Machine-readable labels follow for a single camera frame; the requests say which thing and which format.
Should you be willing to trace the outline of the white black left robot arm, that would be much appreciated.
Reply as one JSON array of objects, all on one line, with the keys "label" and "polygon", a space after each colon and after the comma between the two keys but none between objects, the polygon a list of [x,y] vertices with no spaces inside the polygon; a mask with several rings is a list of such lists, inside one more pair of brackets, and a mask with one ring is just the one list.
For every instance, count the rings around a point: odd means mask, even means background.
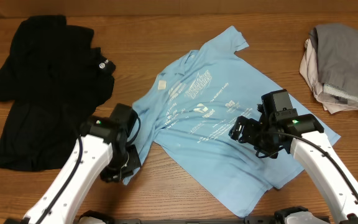
[{"label": "white black left robot arm", "polygon": [[140,127],[136,113],[89,119],[51,186],[19,223],[73,223],[98,176],[120,182],[141,166],[134,145]]}]

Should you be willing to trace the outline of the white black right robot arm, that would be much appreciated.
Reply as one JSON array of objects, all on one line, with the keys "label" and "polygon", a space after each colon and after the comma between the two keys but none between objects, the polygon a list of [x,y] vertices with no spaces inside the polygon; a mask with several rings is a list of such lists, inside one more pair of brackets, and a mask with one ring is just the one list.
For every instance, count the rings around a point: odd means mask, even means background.
[{"label": "white black right robot arm", "polygon": [[358,181],[336,154],[323,126],[312,114],[259,121],[240,116],[231,139],[251,144],[259,158],[285,151],[308,173],[336,223],[358,223]]}]

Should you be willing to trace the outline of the light blue printed t-shirt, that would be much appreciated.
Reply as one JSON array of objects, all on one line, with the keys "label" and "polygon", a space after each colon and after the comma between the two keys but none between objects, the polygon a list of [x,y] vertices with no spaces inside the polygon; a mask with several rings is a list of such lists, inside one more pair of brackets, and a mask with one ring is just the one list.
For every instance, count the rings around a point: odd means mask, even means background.
[{"label": "light blue printed t-shirt", "polygon": [[261,96],[279,86],[237,56],[248,43],[235,27],[167,66],[133,104],[140,123],[134,144],[144,161],[152,143],[238,217],[266,191],[303,170],[285,151],[260,159],[250,144],[229,137],[237,117],[259,119]]}]

